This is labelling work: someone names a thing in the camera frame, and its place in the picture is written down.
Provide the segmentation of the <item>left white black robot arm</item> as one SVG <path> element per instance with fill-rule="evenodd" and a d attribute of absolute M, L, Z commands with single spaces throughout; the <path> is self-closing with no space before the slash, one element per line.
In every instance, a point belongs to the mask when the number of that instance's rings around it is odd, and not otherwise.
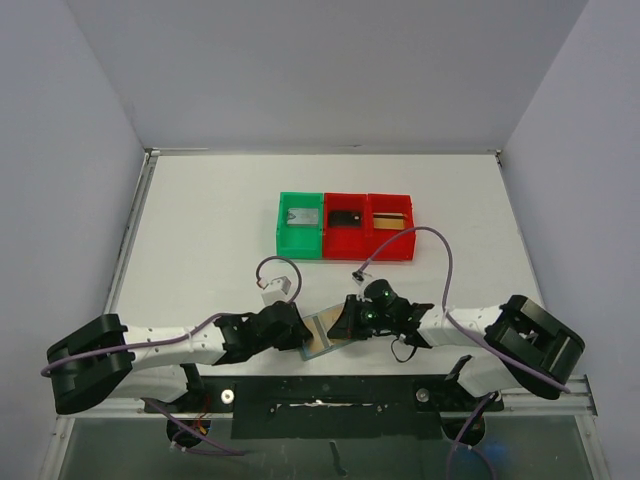
<path fill-rule="evenodd" d="M 244 363 L 311 338 L 297 306 L 284 301 L 257 313 L 214 314 L 194 327 L 134 327 L 108 313 L 50 346 L 40 374 L 50 380 L 61 415 L 118 397 L 149 397 L 190 411 L 202 402 L 204 387 L 186 366 Z"/>

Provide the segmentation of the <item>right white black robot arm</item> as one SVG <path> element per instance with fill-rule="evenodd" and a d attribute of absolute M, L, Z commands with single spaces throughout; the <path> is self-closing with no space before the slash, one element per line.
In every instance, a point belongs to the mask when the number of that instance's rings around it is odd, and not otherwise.
<path fill-rule="evenodd" d="M 394 336 L 414 349 L 465 347 L 468 354 L 445 384 L 448 402 L 469 408 L 488 393 L 518 386 L 556 400 L 584 353 L 585 341 L 540 305 L 513 295 L 501 305 L 453 309 L 411 302 L 388 281 L 367 283 L 346 297 L 329 329 L 332 340 L 366 340 Z"/>

